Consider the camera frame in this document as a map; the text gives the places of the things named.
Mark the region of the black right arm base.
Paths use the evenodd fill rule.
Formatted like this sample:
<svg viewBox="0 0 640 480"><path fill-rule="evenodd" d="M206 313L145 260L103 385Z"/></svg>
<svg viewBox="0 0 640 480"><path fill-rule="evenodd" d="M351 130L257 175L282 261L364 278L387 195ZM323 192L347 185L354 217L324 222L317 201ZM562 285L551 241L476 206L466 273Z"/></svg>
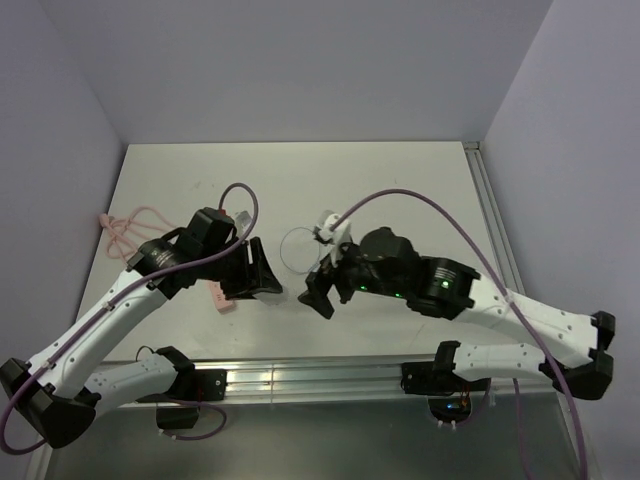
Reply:
<svg viewBox="0 0 640 480"><path fill-rule="evenodd" d="M453 361L405 362L401 365L400 387L409 395L451 396L485 391L490 386L489 379L468 381L457 376L455 366Z"/></svg>

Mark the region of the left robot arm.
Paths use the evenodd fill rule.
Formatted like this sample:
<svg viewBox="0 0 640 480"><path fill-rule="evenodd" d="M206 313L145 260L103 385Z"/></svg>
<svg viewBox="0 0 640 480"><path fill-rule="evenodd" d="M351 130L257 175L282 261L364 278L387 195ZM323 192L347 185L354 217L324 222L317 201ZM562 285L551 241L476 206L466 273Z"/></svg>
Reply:
<svg viewBox="0 0 640 480"><path fill-rule="evenodd" d="M219 283L229 300L283 291L259 238L239 234L222 209L200 209L187 226L141 244L101 301L58 340L27 361L11 358L2 365L9 403L1 422L17 411L43 444L61 448L97 417L146 397L202 408L195 365L174 347L97 369L142 320L200 280Z"/></svg>

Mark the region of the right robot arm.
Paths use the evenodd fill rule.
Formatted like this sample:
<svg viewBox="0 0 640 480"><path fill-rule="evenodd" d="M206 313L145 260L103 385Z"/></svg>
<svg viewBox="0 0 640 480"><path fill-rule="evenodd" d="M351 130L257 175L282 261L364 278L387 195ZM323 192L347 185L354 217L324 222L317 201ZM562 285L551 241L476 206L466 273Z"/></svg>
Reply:
<svg viewBox="0 0 640 480"><path fill-rule="evenodd" d="M331 250L306 280L299 301L329 319L330 290L341 303L357 292L399 299L423 316L466 323L511 338L503 345L442 341L434 358L402 367L408 394L446 395L479 390L493 378L549 379L557 391L599 400L613 379L607 350L615 335L613 315L574 314L508 291L475 269L442 257L420 255L409 239L388 227L360 243Z"/></svg>

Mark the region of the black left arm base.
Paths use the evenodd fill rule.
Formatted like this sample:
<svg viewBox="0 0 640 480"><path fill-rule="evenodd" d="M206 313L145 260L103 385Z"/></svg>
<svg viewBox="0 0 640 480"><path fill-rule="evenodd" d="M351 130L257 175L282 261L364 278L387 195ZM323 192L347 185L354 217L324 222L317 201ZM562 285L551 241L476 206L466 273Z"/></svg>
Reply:
<svg viewBox="0 0 640 480"><path fill-rule="evenodd" d="M161 394L156 403L169 403L173 407L156 407L156 425L160 435L175 441L197 441L211 438L224 429L227 413L212 401L224 399L227 371L225 369L194 369L178 375L171 388ZM219 425L209 433L185 435L179 430L192 429L206 411L220 416Z"/></svg>

